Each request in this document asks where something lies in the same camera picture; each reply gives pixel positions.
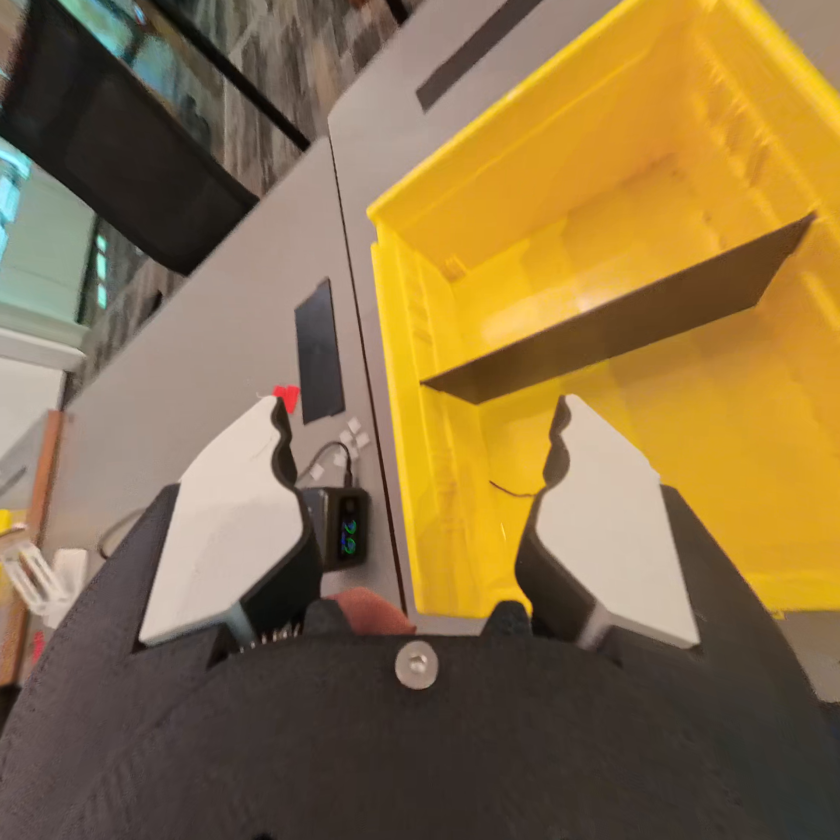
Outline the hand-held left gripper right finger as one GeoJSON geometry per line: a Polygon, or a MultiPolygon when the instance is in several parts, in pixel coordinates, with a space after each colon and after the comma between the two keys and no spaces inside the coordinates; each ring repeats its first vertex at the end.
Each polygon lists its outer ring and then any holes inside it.
{"type": "Polygon", "coordinates": [[[538,629],[579,648],[614,629],[696,647],[657,471],[577,395],[559,398],[549,443],[515,561],[538,629]]]}

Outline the black pole stand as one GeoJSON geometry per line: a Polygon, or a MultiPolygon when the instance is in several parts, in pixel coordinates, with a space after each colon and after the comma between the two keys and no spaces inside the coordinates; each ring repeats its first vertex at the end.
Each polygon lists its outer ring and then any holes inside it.
{"type": "Polygon", "coordinates": [[[310,140],[257,88],[213,42],[171,1],[150,4],[195,48],[255,109],[269,120],[300,152],[307,152],[310,140]]]}

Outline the black power bank with display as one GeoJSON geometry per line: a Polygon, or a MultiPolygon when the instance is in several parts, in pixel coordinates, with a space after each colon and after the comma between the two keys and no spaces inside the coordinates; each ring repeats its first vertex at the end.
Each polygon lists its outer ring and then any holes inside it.
{"type": "Polygon", "coordinates": [[[322,558],[324,573],[345,571],[367,558],[370,494],[359,487],[301,490],[322,558]]]}

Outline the person's left hand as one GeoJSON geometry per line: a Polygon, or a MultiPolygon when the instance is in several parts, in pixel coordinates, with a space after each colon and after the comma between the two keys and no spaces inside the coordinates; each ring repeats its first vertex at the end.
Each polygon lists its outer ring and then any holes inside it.
{"type": "Polygon", "coordinates": [[[352,587],[328,595],[346,619],[351,631],[361,636],[414,636],[417,627],[404,612],[365,587],[352,587]]]}

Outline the pile of white plastic clips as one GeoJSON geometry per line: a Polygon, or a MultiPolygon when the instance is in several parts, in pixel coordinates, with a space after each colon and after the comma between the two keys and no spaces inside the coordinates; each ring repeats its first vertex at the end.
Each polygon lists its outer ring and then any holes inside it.
{"type": "Polygon", "coordinates": [[[320,480],[325,473],[323,460],[333,454],[332,464],[343,471],[343,485],[356,487],[358,477],[355,468],[360,460],[361,451],[371,443],[371,436],[357,417],[352,417],[337,438],[319,447],[310,463],[303,470],[303,478],[320,480]]]}

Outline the black flat panel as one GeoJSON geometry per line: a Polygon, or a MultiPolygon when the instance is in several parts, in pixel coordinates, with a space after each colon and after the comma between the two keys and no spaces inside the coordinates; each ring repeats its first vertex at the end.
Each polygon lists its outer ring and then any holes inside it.
{"type": "Polygon", "coordinates": [[[345,403],[329,278],[296,307],[295,327],[302,422],[341,414],[345,403]]]}

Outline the small white stand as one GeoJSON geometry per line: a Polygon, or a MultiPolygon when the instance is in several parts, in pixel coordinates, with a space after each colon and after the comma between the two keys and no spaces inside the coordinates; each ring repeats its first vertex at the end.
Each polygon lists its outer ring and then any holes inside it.
{"type": "Polygon", "coordinates": [[[88,582],[88,551],[59,549],[49,563],[17,523],[1,533],[3,569],[27,609],[57,629],[88,582]]]}

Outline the black bin divider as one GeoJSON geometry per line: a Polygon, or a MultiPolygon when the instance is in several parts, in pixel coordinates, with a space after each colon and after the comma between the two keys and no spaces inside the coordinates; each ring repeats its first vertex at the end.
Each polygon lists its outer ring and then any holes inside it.
{"type": "Polygon", "coordinates": [[[812,211],[421,385],[479,405],[754,308],[817,218],[812,211]]]}

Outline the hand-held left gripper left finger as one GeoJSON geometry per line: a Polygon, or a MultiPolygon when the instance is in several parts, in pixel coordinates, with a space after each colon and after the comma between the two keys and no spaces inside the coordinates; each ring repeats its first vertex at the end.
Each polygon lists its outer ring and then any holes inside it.
{"type": "Polygon", "coordinates": [[[322,558],[297,488],[291,425],[262,397],[178,482],[139,642],[225,627],[240,647],[300,627],[320,597],[322,558]]]}

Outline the yellow plastic bin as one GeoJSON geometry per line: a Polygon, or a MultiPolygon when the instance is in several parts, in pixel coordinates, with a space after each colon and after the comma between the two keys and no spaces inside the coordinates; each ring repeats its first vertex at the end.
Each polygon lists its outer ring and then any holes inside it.
{"type": "Polygon", "coordinates": [[[759,2],[622,2],[369,205],[413,598],[515,581],[561,395],[772,613],[838,609],[838,91],[759,2]],[[759,304],[471,405],[428,377],[790,224],[759,304]]]}

